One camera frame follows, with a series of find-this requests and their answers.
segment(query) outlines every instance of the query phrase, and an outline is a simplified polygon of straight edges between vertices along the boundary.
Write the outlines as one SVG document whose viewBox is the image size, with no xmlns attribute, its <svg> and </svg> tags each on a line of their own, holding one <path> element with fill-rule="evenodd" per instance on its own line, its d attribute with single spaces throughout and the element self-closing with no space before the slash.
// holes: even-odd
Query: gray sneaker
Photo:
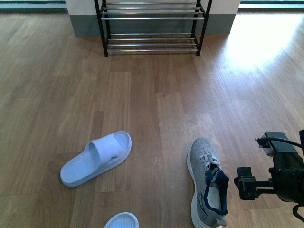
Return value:
<svg viewBox="0 0 304 228">
<path fill-rule="evenodd" d="M 199 138 L 194 141 L 187 156 L 187 166 L 195 186 L 191 203 L 194 226 L 226 226 L 229 178 L 224 174 L 217 152 L 208 139 Z"/>
</svg>

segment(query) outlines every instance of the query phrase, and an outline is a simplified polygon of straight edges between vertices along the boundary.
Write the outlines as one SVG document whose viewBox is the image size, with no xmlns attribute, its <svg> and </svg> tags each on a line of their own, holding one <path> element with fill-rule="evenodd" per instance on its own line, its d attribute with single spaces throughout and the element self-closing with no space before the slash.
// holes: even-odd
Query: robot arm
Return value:
<svg viewBox="0 0 304 228">
<path fill-rule="evenodd" d="M 256 141 L 266 155 L 273 157 L 274 166 L 269 168 L 271 178 L 269 181 L 256 181 L 250 167 L 238 167 L 234 183 L 242 200 L 255 200 L 261 194 L 276 194 L 282 201 L 297 203 L 294 215 L 304 222 L 297 213 L 299 206 L 304 206 L 304 165 L 293 147 L 299 146 L 303 150 L 304 130 L 299 134 L 301 144 L 288 140 L 282 132 L 265 132 Z"/>
</svg>

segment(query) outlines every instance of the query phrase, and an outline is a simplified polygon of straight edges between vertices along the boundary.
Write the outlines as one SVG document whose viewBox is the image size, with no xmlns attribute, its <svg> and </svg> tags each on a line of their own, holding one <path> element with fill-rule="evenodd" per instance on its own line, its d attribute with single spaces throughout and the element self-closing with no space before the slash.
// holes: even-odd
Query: sunlight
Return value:
<svg viewBox="0 0 304 228">
<path fill-rule="evenodd" d="M 288 45 L 302 15 L 237 15 L 226 43 L 233 66 L 250 67 L 271 61 Z"/>
</svg>

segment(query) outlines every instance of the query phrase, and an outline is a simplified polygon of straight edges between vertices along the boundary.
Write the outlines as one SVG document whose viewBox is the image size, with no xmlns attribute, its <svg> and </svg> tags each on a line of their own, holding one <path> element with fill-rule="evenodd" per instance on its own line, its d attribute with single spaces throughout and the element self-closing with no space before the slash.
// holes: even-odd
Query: wooden floor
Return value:
<svg viewBox="0 0 304 228">
<path fill-rule="evenodd" d="M 241 201 L 237 167 L 268 180 L 255 137 L 304 129 L 304 15 L 237 14 L 201 55 L 104 57 L 67 14 L 0 15 L 0 227 L 103 228 L 128 211 L 142 228 L 193 228 L 186 165 L 207 137 L 229 176 L 228 228 L 297 228 L 293 203 Z M 125 130 L 120 166 L 65 187 L 61 167 L 93 139 Z"/>
</svg>

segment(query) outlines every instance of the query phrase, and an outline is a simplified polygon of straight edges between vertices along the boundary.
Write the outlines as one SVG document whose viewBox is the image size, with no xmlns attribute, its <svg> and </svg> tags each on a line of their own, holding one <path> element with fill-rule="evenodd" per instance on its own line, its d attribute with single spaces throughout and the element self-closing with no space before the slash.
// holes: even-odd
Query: metal shelf bar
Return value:
<svg viewBox="0 0 304 228">
<path fill-rule="evenodd" d="M 182 15 L 198 15 L 203 14 L 202 12 L 168 12 L 168 13 L 160 13 L 160 12 L 108 12 L 108 13 L 102 13 L 103 15 L 136 15 L 136 14 L 182 14 Z"/>
<path fill-rule="evenodd" d="M 155 36 L 155 35 L 191 35 L 191 33 L 116 33 L 112 36 Z"/>
<path fill-rule="evenodd" d="M 196 46 L 196 44 L 183 44 L 183 43 L 162 43 L 162 44 L 108 44 L 108 47 L 138 47 L 138 46 Z"/>
<path fill-rule="evenodd" d="M 196 2 L 108 2 L 107 5 L 196 5 Z"/>
<path fill-rule="evenodd" d="M 108 50 L 108 52 L 163 52 L 163 51 L 197 51 L 197 49 L 146 49 L 146 50 Z"/>
<path fill-rule="evenodd" d="M 104 7 L 106 10 L 199 10 L 200 7 Z"/>
<path fill-rule="evenodd" d="M 138 41 L 138 40 L 194 40 L 194 38 L 111 38 L 109 41 Z"/>
<path fill-rule="evenodd" d="M 161 18 L 101 18 L 102 20 L 204 20 L 205 18 L 161 17 Z"/>
</svg>

